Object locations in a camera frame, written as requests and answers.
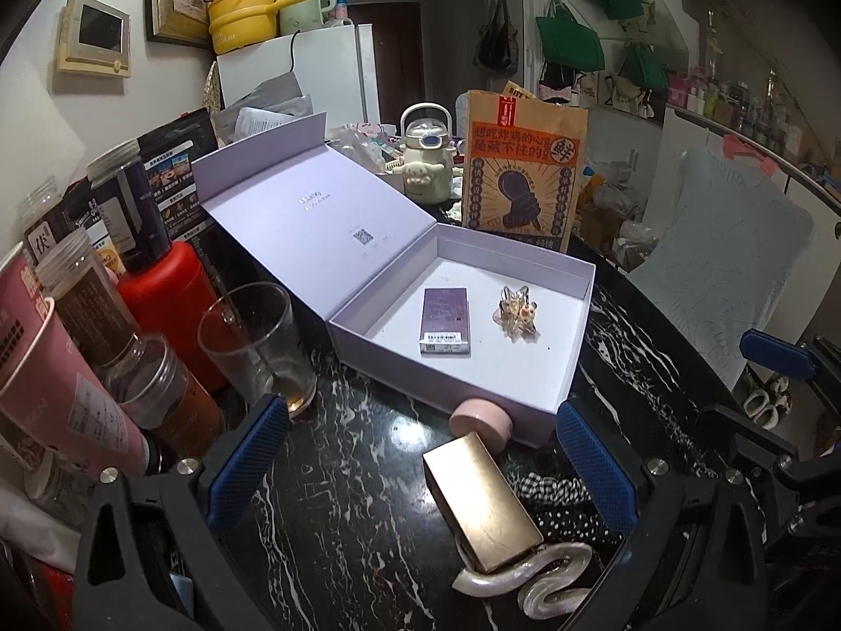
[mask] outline refrigerator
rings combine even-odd
[[[325,111],[327,128],[380,122],[373,29],[331,26],[295,36],[275,37],[219,57],[219,76],[226,106],[260,83],[292,68],[315,113]]]

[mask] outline black bag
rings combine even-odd
[[[474,64],[496,74],[511,76],[517,70],[517,30],[511,25],[507,0],[496,0],[495,7],[491,0],[490,7],[493,16],[480,30]]]

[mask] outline power cord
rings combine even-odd
[[[292,34],[292,39],[289,41],[289,57],[292,59],[292,65],[289,67],[289,73],[292,73],[295,70],[295,39],[300,32],[301,29],[297,29]]]

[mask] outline yellow pot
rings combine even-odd
[[[307,0],[213,0],[208,6],[216,54],[271,40],[278,35],[278,12]]]

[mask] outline doorway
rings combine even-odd
[[[421,4],[377,2],[347,9],[354,23],[373,24],[380,121],[399,129],[406,107],[424,100]]]

